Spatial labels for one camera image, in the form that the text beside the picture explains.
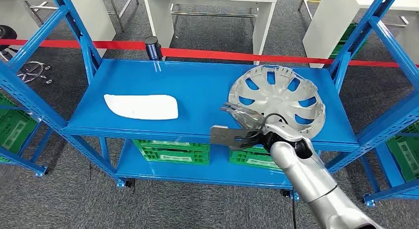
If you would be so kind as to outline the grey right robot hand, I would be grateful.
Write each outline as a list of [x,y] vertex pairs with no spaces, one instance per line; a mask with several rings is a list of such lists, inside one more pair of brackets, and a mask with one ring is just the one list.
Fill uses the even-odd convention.
[[224,103],[221,110],[229,113],[243,129],[259,130],[260,132],[264,128],[267,119],[272,115],[276,115],[276,113],[272,113],[264,116],[255,110],[229,102]]

